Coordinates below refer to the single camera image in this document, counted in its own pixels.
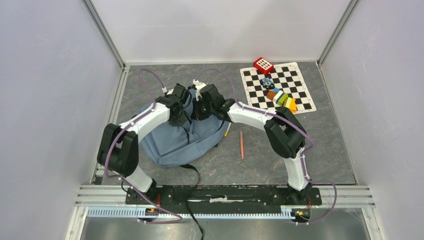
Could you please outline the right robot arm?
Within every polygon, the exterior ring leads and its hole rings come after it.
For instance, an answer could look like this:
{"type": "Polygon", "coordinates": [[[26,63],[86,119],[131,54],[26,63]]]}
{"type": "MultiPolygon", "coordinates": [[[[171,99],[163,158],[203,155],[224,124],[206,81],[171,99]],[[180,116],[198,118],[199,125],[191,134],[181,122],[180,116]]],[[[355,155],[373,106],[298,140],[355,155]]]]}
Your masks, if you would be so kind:
{"type": "Polygon", "coordinates": [[[189,86],[195,91],[191,119],[204,120],[215,116],[228,123],[245,124],[263,130],[274,152],[284,159],[288,175],[289,199],[302,204],[309,198],[313,184],[302,160],[306,131],[286,107],[268,111],[225,99],[214,84],[197,80],[189,86]]]}

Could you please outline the orange pencil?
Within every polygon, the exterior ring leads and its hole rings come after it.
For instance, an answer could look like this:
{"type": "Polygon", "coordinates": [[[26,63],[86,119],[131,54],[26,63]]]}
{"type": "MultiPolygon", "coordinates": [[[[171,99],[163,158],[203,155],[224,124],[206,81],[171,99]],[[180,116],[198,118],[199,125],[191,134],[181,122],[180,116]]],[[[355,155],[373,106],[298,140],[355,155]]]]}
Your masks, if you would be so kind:
{"type": "Polygon", "coordinates": [[[240,130],[240,133],[239,133],[239,138],[240,138],[240,156],[241,156],[241,159],[244,160],[244,158],[245,158],[244,137],[243,137],[243,132],[241,130],[240,130]]]}

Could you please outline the blue student backpack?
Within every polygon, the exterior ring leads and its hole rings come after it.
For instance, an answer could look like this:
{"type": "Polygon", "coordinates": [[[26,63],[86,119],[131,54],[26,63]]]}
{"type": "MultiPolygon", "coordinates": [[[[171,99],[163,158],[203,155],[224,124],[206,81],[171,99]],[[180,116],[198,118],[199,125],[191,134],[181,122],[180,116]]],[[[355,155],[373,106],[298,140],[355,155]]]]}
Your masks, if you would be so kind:
{"type": "Polygon", "coordinates": [[[143,152],[160,168],[182,167],[199,171],[192,165],[224,137],[230,123],[210,115],[206,119],[191,119],[196,100],[190,89],[183,110],[186,122],[172,126],[162,123],[140,141],[143,152]]]}

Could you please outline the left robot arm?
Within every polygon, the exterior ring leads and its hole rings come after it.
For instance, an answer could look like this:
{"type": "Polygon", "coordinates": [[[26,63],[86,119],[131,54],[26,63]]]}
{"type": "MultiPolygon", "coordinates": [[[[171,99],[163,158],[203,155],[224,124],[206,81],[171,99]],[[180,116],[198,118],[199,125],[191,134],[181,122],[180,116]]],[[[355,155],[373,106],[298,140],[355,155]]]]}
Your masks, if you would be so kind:
{"type": "Polygon", "coordinates": [[[189,90],[176,84],[138,115],[121,124],[109,123],[103,130],[97,162],[106,175],[112,171],[138,190],[137,196],[145,204],[156,200],[157,190],[152,187],[154,180],[139,166],[140,142],[161,124],[181,125],[187,121],[184,105],[190,96],[189,90]]]}

